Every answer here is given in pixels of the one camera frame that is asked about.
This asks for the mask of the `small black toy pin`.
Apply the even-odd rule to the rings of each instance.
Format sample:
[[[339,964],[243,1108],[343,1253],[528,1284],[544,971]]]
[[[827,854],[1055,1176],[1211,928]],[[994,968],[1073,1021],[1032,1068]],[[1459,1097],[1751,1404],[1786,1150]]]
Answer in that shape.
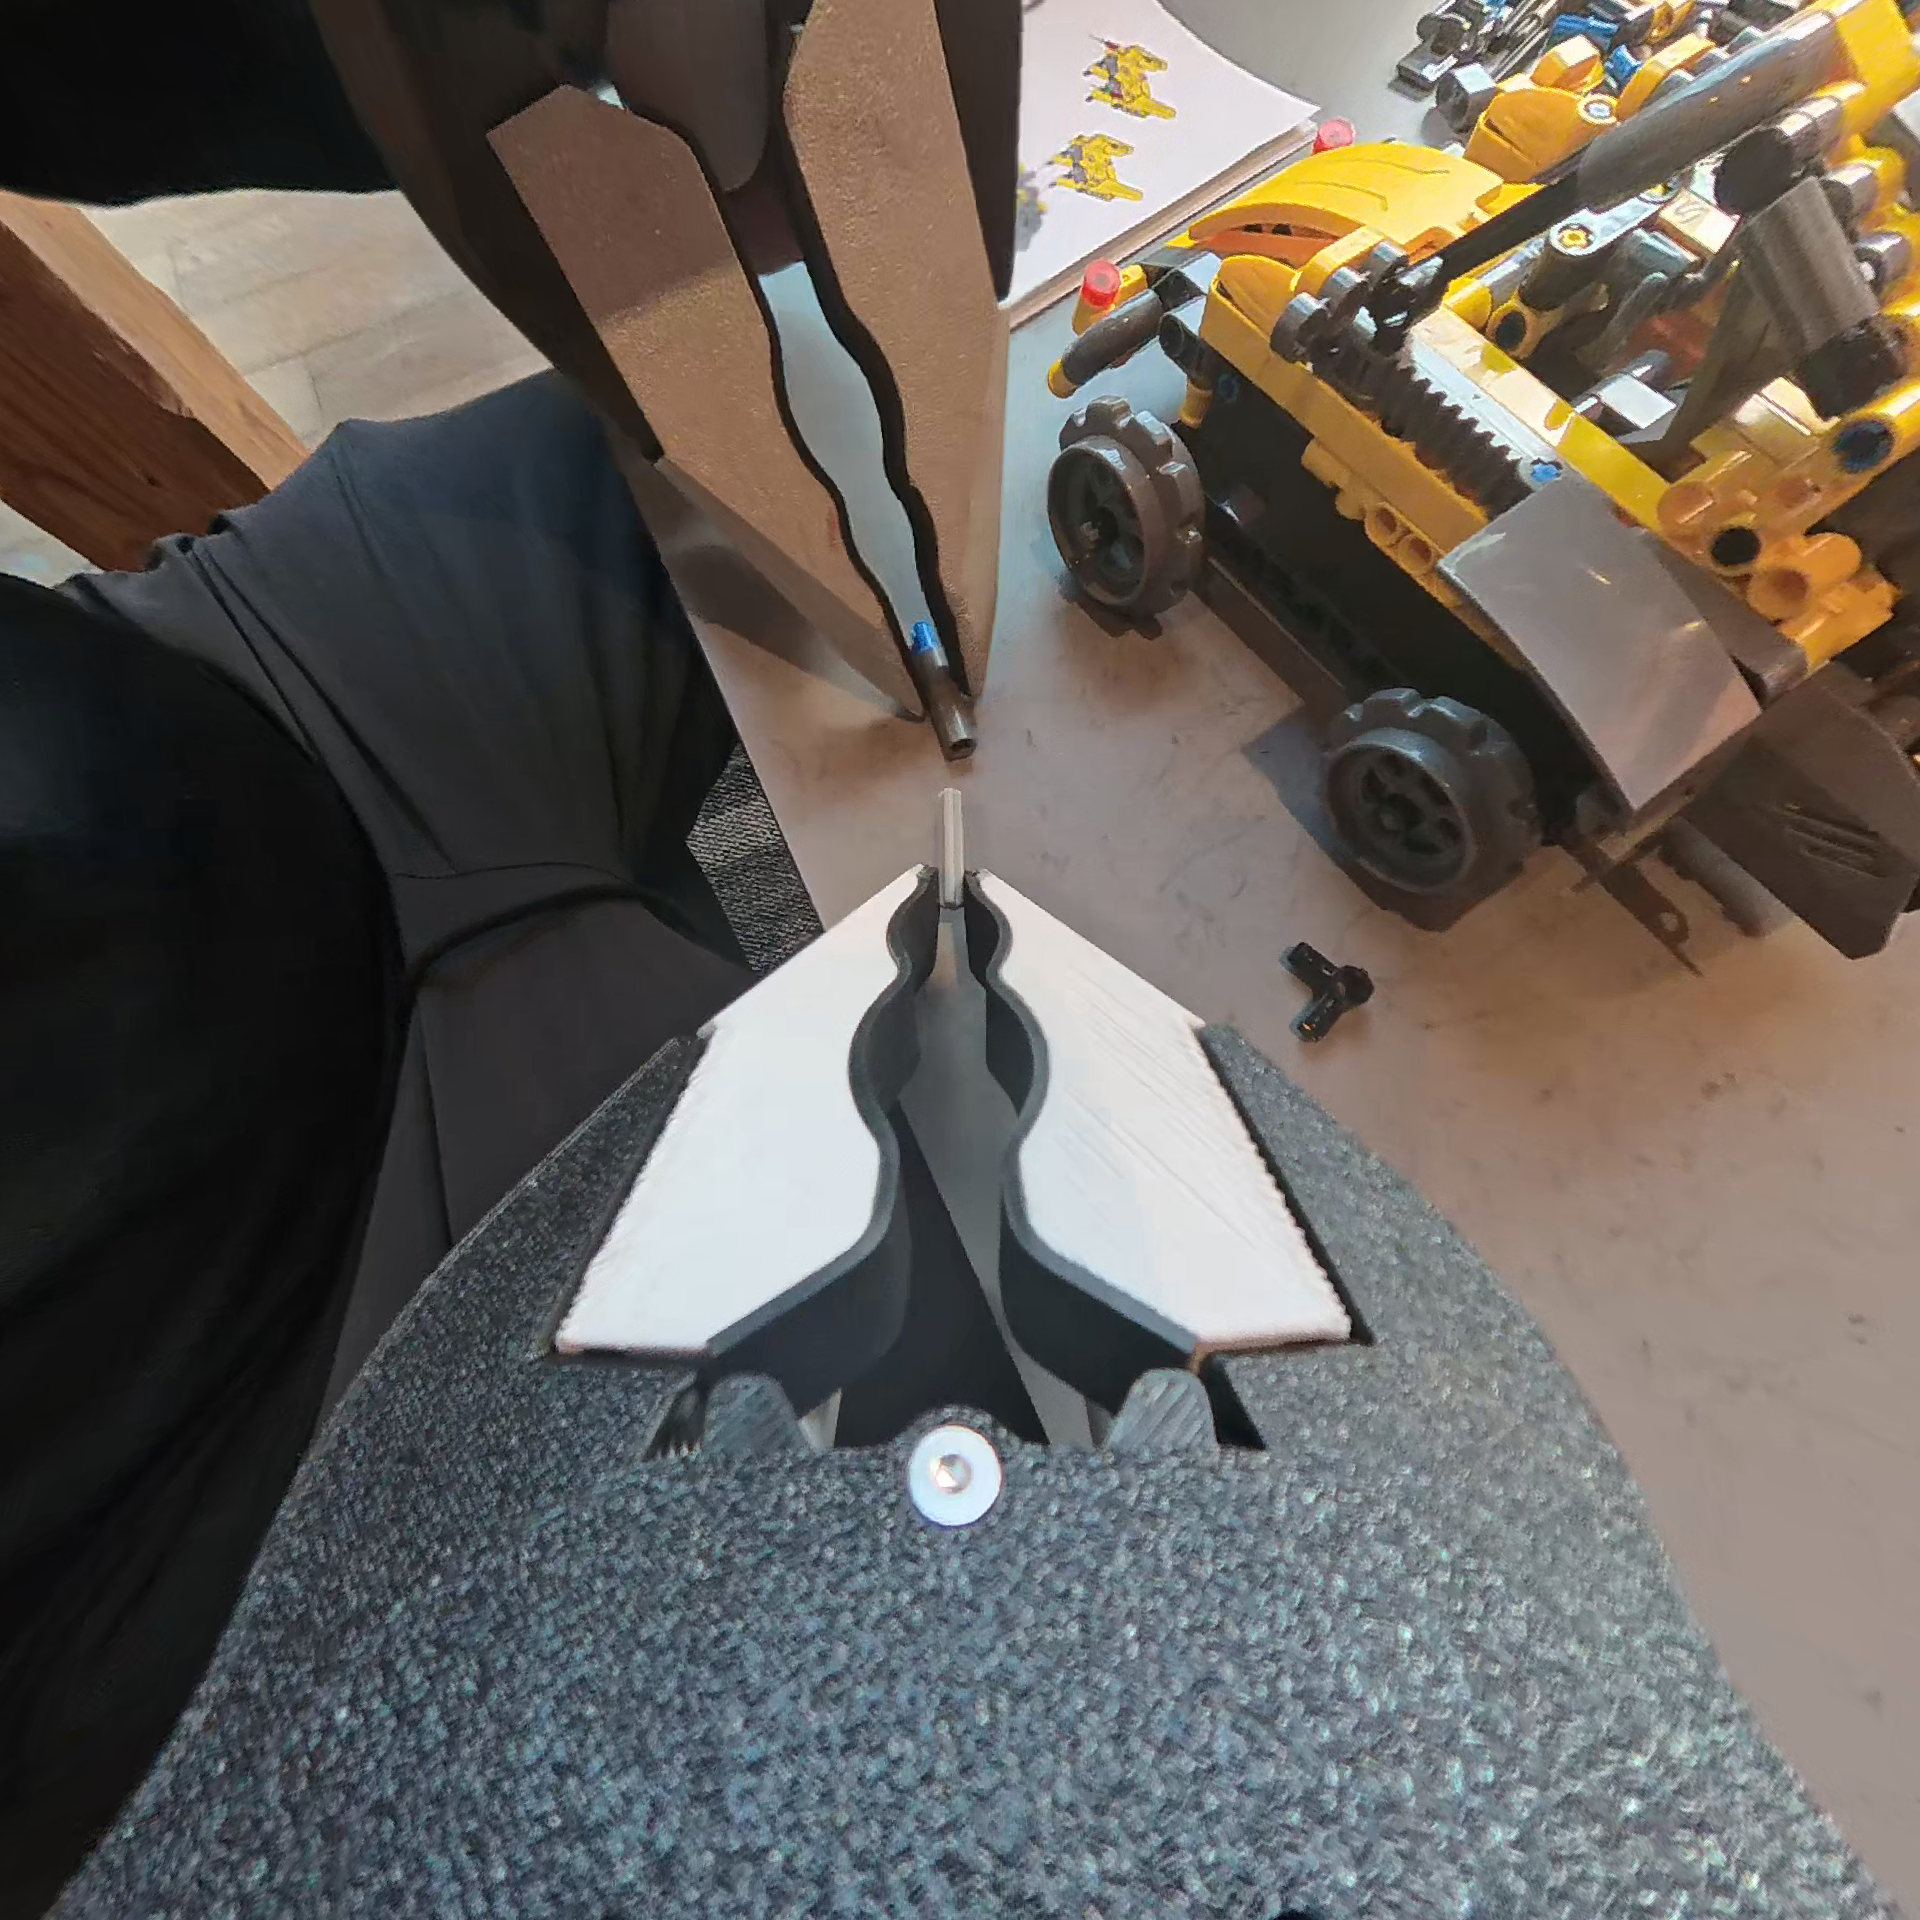
[[[1365,966],[1339,964],[1310,944],[1293,944],[1280,963],[1309,995],[1293,1019],[1293,1033],[1306,1045],[1328,1040],[1347,1014],[1359,1012],[1376,995],[1376,983]]]

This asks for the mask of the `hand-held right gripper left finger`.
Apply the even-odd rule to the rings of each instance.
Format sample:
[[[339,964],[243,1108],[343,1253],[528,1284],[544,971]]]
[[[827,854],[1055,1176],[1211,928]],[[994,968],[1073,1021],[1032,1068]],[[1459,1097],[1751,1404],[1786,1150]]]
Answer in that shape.
[[[872,1366],[906,1321],[896,1105],[939,941],[906,870],[707,1023],[559,1324],[559,1353]]]

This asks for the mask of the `pile of loose toy bricks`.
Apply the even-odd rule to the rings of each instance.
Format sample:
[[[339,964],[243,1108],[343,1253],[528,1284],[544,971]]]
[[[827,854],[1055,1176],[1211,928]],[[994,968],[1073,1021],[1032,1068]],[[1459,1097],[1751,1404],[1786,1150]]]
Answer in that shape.
[[[1667,40],[1701,22],[1691,3],[1446,3],[1430,5],[1415,40],[1398,61],[1393,84],[1411,100],[1430,100],[1447,126],[1466,135],[1496,87],[1527,77],[1574,40],[1594,47],[1575,61],[1575,89],[1618,94]]]

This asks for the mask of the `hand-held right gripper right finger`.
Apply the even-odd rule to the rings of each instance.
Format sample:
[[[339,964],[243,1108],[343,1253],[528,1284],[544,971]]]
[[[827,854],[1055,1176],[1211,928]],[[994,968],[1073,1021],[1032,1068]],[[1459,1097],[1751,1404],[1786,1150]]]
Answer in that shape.
[[[1009,879],[968,877],[990,1070],[1016,1104],[1001,1277],[1032,1353],[1273,1353],[1353,1316],[1200,1014]]]

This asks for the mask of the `toy brick instruction booklet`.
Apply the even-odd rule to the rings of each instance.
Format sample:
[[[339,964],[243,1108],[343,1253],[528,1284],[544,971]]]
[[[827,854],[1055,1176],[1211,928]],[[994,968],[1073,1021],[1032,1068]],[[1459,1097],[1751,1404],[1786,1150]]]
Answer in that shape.
[[[1021,328],[1096,259],[1126,261],[1312,144],[1317,107],[1157,3],[1024,5],[1016,262]]]

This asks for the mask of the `grey desk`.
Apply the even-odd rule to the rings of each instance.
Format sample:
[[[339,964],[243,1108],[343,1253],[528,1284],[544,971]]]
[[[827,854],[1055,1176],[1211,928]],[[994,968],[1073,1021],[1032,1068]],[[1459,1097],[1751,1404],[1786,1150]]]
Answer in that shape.
[[[1065,595],[1065,324],[1013,337],[973,761],[762,613],[709,640],[808,893],[833,924],[929,857],[958,784],[976,859],[1419,1187],[1581,1377],[1737,1686],[1917,1912],[1917,918],[1857,963],[1656,865],[1688,971],[1558,853],[1451,929],[1386,915],[1309,835],[1294,696],[1211,607],[1112,630]],[[1293,944],[1376,983],[1317,1045]]]

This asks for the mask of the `person's black clothing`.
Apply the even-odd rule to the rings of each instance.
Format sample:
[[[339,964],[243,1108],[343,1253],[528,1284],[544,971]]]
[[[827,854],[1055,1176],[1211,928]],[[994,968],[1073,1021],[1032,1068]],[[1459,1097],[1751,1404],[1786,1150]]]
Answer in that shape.
[[[450,1246],[751,983],[737,733],[559,373],[342,422],[143,566],[5,574],[5,1916],[194,1694]]]

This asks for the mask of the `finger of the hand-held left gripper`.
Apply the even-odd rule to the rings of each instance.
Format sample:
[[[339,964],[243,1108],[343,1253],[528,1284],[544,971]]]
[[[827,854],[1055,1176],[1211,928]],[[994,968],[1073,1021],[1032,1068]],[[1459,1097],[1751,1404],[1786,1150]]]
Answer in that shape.
[[[963,689],[990,672],[1016,256],[1018,5],[819,3],[783,64],[783,164],[833,335]]]
[[[575,84],[489,145],[659,444],[663,479],[907,715],[921,696],[848,504],[784,390],[777,324],[698,151]]]

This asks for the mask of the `wooden post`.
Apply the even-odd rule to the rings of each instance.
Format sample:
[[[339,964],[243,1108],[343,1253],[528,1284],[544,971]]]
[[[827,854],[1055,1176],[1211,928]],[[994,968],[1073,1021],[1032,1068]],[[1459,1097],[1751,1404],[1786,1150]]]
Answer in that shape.
[[[83,207],[2,196],[2,497],[103,569],[302,462],[293,427]]]

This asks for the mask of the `yellow toy brick vehicle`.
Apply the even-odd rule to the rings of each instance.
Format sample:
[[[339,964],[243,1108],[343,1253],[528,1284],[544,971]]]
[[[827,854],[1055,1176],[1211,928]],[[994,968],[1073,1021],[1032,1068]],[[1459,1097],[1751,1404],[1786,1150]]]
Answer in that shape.
[[[1200,591],[1302,700],[1304,819],[1440,929],[1544,848],[1672,956],[1917,916],[1917,5],[1587,5],[1456,64],[1459,144],[1349,144],[1097,261],[1063,422],[1082,597]]]

